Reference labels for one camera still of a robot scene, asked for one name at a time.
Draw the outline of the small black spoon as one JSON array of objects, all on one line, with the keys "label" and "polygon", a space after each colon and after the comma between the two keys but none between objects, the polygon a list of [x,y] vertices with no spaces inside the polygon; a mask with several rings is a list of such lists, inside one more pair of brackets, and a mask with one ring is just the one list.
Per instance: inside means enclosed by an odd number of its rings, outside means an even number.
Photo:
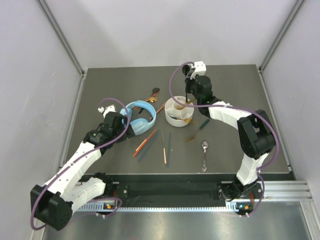
[{"label": "small black spoon", "polygon": [[152,89],[152,94],[150,97],[156,97],[156,95],[160,92],[160,89],[158,87],[155,87]]}]

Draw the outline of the gold spoon green handle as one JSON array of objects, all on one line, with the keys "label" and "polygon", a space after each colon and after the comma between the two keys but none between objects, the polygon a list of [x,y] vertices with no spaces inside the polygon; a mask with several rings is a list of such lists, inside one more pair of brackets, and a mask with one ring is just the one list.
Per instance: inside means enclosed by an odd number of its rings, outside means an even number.
[{"label": "gold spoon green handle", "polygon": [[[151,97],[147,98],[145,101],[138,100],[137,102],[138,102],[138,103],[146,102],[146,103],[149,103],[149,104],[150,104],[150,103],[156,103],[157,101],[158,101],[158,98],[157,98],[157,97],[151,96]],[[135,110],[138,109],[138,108],[144,109],[143,106],[135,106],[135,107],[134,107]]]}]

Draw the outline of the light blue headphones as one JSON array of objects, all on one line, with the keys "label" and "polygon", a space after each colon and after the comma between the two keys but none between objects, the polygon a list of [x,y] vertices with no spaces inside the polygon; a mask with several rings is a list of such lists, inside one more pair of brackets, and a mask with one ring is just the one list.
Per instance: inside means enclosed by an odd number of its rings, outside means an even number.
[{"label": "light blue headphones", "polygon": [[146,109],[152,117],[151,121],[148,121],[145,118],[137,118],[137,119],[132,120],[130,122],[130,126],[131,126],[134,134],[136,136],[138,136],[138,135],[145,133],[146,131],[148,131],[149,129],[151,129],[155,125],[157,113],[156,113],[155,108],[150,103],[148,103],[146,101],[142,101],[142,100],[137,100],[137,101],[129,103],[126,106],[130,118],[132,118],[132,109],[134,107]]}]

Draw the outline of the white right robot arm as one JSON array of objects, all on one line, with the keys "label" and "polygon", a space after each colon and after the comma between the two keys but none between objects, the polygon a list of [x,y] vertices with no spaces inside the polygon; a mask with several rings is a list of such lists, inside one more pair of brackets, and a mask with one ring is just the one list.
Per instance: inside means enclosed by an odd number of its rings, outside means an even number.
[{"label": "white right robot arm", "polygon": [[185,92],[193,95],[202,115],[238,130],[244,152],[242,163],[234,181],[222,188],[221,196],[226,201],[245,198],[251,193],[263,162],[276,145],[268,115],[261,109],[250,112],[218,99],[213,95],[210,78],[205,75],[187,76]]}]

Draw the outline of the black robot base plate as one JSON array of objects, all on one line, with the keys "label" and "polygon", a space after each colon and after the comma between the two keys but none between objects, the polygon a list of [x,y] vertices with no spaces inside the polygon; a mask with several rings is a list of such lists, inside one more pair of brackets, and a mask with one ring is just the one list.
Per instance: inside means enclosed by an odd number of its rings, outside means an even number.
[{"label": "black robot base plate", "polygon": [[127,198],[136,196],[209,195],[214,200],[259,199],[264,194],[260,180],[244,186],[234,174],[113,174],[106,176],[108,188],[113,185],[127,190]]}]

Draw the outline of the black spoon long handle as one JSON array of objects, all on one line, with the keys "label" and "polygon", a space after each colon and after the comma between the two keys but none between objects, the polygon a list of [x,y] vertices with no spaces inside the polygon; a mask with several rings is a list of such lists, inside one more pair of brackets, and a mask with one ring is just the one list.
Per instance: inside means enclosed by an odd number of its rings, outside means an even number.
[{"label": "black spoon long handle", "polygon": [[189,78],[185,78],[185,102],[188,101],[188,91],[189,91]]}]

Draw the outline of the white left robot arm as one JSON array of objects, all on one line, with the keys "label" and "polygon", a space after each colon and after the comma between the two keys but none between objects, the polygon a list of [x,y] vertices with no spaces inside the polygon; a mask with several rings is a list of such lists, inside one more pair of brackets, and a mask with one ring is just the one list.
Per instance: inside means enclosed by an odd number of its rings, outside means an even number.
[{"label": "white left robot arm", "polygon": [[83,185],[78,185],[78,182],[115,143],[135,136],[131,118],[132,111],[128,108],[121,112],[105,110],[103,122],[86,133],[65,165],[46,183],[32,188],[32,230],[39,231],[47,226],[62,230],[82,206],[99,196],[106,199],[113,194],[113,185],[102,173],[96,173]]}]

